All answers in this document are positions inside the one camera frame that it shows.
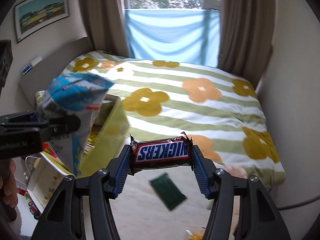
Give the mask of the person's left hand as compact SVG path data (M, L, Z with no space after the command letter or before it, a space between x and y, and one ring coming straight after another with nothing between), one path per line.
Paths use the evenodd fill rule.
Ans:
M16 180L14 173L16 171L16 164L13 159L10 159L9 165L9 178L6 182L3 182L1 178L1 189L4 190L3 200L5 204L15 208L18 204L18 197L16 191Z

